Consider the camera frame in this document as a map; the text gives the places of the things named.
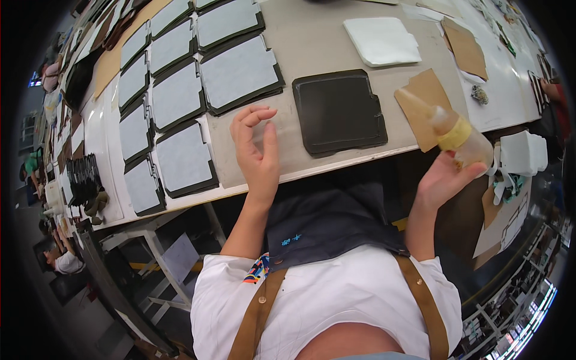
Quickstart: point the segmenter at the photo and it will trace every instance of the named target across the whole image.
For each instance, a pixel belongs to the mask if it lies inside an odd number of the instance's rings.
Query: right hand
[[[236,146],[236,161],[248,184],[248,195],[259,205],[268,208],[274,201],[280,179],[276,127],[272,122],[267,122],[264,127],[264,154],[254,145],[252,127],[262,120],[272,118],[276,112],[276,109],[270,107],[248,106],[230,124],[230,134]]]
[[[459,170],[454,164],[454,152],[443,151],[420,180],[414,205],[426,211],[437,211],[483,171],[486,171],[483,162]]]

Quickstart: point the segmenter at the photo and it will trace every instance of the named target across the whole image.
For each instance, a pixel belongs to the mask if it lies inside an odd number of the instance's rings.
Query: white t-shirt
[[[78,270],[83,269],[84,266],[84,263],[81,262],[79,258],[72,255],[72,253],[68,251],[56,259],[54,267],[57,272],[61,272],[63,274],[73,274]]]
[[[462,336],[460,297],[438,257],[412,262],[428,285],[448,333],[450,353]],[[257,288],[243,282],[254,260],[207,255],[190,312],[199,360],[226,359]],[[387,250],[363,245],[334,259],[288,269],[256,358],[294,359],[316,335],[337,323],[382,328],[406,354],[430,358],[422,313]]]

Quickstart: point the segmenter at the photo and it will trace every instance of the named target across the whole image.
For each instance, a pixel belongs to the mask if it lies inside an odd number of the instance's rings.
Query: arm
[[[32,179],[32,183],[36,188],[36,192],[38,193],[38,197],[40,197],[40,188],[38,187],[38,179],[36,178],[36,173],[33,171],[30,173],[30,178]]]
[[[440,153],[418,184],[406,224],[406,247],[419,262],[435,257],[434,223],[438,209],[486,170],[481,162],[458,170],[453,157],[451,152]]]
[[[66,247],[66,249],[74,256],[76,256],[76,253],[74,252],[74,248],[72,247],[72,245],[70,244],[68,238],[66,236],[64,236],[64,234],[62,234],[62,231],[60,230],[60,228],[58,228],[58,233],[60,234],[62,241],[64,242],[64,246]]]
[[[280,166],[274,124],[268,122],[264,128],[263,155],[252,141],[252,127],[274,115],[276,110],[269,107],[250,106],[242,109],[230,125],[236,160],[246,178],[248,195],[220,255],[249,259],[257,259],[261,255],[268,210],[278,189]]]
[[[52,231],[52,237],[56,241],[56,245],[58,245],[58,249],[60,249],[60,253],[63,253],[64,247],[62,246],[62,242],[60,241],[60,237],[58,236],[58,232],[56,230]]]

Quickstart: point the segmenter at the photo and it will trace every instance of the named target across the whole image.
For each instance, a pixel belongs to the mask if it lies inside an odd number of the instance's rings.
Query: finger
[[[466,185],[468,185],[472,180],[478,176],[478,174],[486,171],[488,167],[483,162],[475,162],[466,166],[464,169],[456,174],[454,178],[454,190],[460,192]]]
[[[236,116],[234,117],[234,120],[241,121],[243,118],[245,118],[246,116],[250,115],[253,112],[256,112],[258,110],[266,110],[266,109],[270,109],[270,107],[269,106],[260,106],[260,105],[247,106],[244,109],[240,110],[240,112],[238,114],[236,114]]]
[[[245,117],[236,128],[236,145],[252,143],[252,127],[276,115],[276,109],[258,110]]]
[[[230,134],[232,135],[232,140],[236,141],[236,132],[237,132],[236,130],[237,130],[237,127],[243,118],[245,118],[246,116],[248,116],[251,113],[256,112],[258,110],[266,110],[266,109],[270,109],[270,107],[269,106],[251,105],[251,106],[247,106],[247,107],[243,108],[242,110],[240,110],[240,112],[238,114],[236,114],[236,116],[234,117],[234,119],[230,123]]]
[[[278,162],[278,138],[276,137],[276,126],[269,121],[264,126],[264,137],[262,139],[264,147],[264,161]]]
[[[253,126],[258,125],[260,123],[260,121],[268,120],[269,118],[273,117],[274,115],[276,115],[277,111],[278,110],[276,110],[276,109],[258,110],[258,111],[255,111],[255,112],[249,114],[248,116],[246,116],[242,120],[240,120],[240,123],[242,125],[246,125],[248,127],[253,127]]]

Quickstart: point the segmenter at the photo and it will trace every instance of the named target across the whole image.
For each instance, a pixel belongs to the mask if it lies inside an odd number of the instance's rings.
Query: worker
[[[564,146],[564,142],[570,136],[572,130],[570,128],[570,117],[568,115],[568,103],[566,101],[566,95],[564,95],[564,89],[560,84],[551,84],[544,78],[540,78],[540,85],[542,90],[550,101],[554,103],[556,109],[556,119],[559,125],[559,138],[560,144]]]
[[[50,251],[44,251],[44,256],[46,257],[46,263],[50,265],[55,271],[61,274],[77,274],[84,270],[86,265],[76,257],[74,248],[70,244],[68,238],[62,234],[60,229],[54,230],[52,236],[56,241],[56,247]]]
[[[38,148],[38,150],[29,153],[24,160],[24,163],[20,167],[20,181],[25,181],[26,177],[30,175],[32,179],[32,184],[34,185],[34,189],[36,189],[36,193],[38,197],[40,197],[40,184],[38,182],[38,178],[36,177],[36,170],[39,168],[39,163],[42,159],[43,149],[42,147]]]
[[[462,337],[461,305],[434,254],[434,222],[486,166],[458,170],[454,154],[441,153],[418,185],[401,238],[387,223],[382,182],[370,178],[376,171],[348,168],[343,180],[315,176],[277,194],[274,124],[264,126],[263,153],[252,140],[254,126],[275,115],[250,106],[230,125],[248,194],[196,281],[197,358],[445,360]]]

